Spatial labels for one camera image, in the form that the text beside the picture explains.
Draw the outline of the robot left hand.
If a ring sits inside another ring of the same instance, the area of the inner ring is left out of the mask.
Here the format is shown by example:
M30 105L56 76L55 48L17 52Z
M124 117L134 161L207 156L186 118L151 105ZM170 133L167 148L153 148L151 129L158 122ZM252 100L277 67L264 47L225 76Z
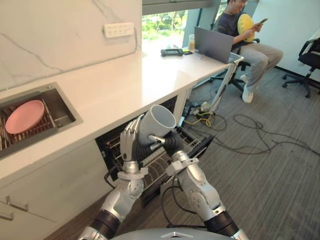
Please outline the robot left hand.
M159 143L141 145L138 133L144 113L132 120L120 134L120 154L124 162L141 162L161 147Z

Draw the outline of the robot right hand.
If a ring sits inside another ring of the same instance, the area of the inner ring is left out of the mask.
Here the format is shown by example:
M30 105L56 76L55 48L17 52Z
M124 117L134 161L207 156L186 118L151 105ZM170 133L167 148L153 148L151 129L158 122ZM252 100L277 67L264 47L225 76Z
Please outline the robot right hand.
M149 135L147 139L157 146L162 146L170 157L184 149L183 140L176 131L170 131L163 137Z

